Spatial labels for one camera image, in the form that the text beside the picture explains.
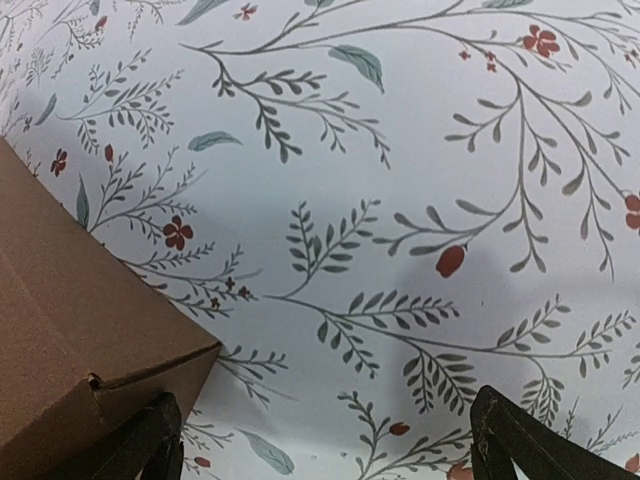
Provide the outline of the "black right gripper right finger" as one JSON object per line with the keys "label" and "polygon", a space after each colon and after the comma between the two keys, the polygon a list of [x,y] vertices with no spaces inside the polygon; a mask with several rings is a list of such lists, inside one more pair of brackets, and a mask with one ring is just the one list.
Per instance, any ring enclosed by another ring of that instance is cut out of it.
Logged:
{"label": "black right gripper right finger", "polygon": [[635,475],[554,433],[489,385],[470,407],[473,476],[509,480],[626,480]]}

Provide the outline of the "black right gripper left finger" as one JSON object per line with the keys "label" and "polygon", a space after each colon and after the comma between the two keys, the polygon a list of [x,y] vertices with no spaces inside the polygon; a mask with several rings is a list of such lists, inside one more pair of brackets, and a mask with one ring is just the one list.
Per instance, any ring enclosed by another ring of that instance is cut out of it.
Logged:
{"label": "black right gripper left finger", "polygon": [[184,445],[175,396],[163,392],[94,448],[84,479],[178,479]]}

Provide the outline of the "brown cardboard box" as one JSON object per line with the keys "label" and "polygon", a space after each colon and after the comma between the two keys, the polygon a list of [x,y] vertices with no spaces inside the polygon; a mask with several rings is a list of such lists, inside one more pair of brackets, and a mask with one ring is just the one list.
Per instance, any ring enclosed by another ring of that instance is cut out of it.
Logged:
{"label": "brown cardboard box", "polygon": [[219,341],[1,147],[1,475],[34,479],[157,395],[189,416]]}

